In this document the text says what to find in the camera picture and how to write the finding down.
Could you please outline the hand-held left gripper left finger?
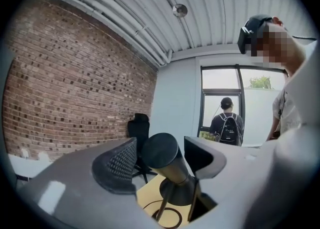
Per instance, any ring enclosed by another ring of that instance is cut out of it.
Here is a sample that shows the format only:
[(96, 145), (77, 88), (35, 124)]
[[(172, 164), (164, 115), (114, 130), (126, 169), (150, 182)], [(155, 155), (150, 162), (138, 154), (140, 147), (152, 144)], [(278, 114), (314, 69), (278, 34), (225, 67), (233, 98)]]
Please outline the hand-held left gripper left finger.
[(54, 229), (161, 229), (138, 204), (136, 139), (63, 155), (18, 193)]

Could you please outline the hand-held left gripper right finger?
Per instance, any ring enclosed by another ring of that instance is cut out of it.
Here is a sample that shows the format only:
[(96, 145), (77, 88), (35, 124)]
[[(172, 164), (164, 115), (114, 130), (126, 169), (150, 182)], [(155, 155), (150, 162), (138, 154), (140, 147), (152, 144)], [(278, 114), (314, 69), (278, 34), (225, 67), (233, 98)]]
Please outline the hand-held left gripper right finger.
[(185, 137), (184, 156), (196, 177), (187, 229), (307, 229), (317, 220), (318, 127), (259, 149)]

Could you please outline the black desk lamp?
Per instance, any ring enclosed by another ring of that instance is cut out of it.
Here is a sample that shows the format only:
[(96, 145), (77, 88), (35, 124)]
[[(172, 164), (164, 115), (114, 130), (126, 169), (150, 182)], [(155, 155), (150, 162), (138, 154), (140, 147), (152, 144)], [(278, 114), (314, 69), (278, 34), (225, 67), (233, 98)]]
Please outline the black desk lamp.
[(159, 222), (166, 205), (188, 206), (192, 204), (196, 180), (190, 175), (175, 137), (169, 133), (157, 133), (144, 144), (141, 158), (146, 166), (164, 179), (159, 185), (161, 206), (152, 217)]

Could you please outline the black office chair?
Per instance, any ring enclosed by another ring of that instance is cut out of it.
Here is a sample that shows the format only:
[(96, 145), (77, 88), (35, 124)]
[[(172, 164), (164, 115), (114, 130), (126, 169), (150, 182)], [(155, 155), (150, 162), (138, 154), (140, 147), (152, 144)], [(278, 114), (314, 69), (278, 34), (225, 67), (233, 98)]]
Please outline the black office chair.
[(141, 158), (141, 151), (145, 142), (149, 139), (150, 122), (149, 117), (144, 113), (135, 113), (132, 120), (127, 123), (127, 132), (130, 138), (136, 138), (136, 154), (137, 160), (134, 169), (136, 173), (132, 175), (133, 178), (143, 176), (145, 183), (148, 183), (147, 175), (156, 176)]

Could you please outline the person's white shirt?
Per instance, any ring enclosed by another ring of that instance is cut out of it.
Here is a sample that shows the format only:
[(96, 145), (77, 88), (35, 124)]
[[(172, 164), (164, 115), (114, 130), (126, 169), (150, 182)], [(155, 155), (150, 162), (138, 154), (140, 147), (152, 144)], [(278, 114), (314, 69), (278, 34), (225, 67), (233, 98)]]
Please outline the person's white shirt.
[(301, 123), (298, 110), (284, 87), (272, 104), (272, 125), (269, 133), (270, 139), (278, 138), (288, 130), (297, 128)]

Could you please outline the white ceiling pipes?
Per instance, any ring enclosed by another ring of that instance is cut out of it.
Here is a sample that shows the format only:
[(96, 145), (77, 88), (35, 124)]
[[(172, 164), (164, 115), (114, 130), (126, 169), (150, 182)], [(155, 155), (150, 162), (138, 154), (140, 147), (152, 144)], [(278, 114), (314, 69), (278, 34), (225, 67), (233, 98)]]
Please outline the white ceiling pipes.
[(171, 62), (172, 50), (166, 51), (148, 30), (149, 26), (126, 6), (115, 0), (61, 0), (94, 17), (124, 38), (154, 66)]

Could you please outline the round ceiling fixture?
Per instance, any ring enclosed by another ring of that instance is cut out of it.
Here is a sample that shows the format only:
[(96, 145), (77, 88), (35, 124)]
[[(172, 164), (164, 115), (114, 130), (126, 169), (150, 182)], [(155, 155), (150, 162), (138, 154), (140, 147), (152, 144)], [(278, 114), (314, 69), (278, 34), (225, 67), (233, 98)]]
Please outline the round ceiling fixture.
[(188, 8), (181, 3), (177, 3), (172, 7), (172, 13), (177, 18), (184, 18), (188, 14)]

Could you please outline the dark window frame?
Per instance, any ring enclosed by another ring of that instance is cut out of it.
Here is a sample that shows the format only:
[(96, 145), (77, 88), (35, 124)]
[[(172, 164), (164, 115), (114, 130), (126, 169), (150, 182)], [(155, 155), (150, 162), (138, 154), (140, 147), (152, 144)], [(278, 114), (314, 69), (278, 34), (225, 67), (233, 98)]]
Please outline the dark window frame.
[(283, 69), (258, 66), (209, 66), (201, 68), (201, 103), (198, 136), (213, 137), (209, 128), (214, 116), (222, 113), (221, 100), (229, 97), (233, 112), (244, 123), (243, 146), (258, 147), (272, 125), (272, 104), (287, 80)]

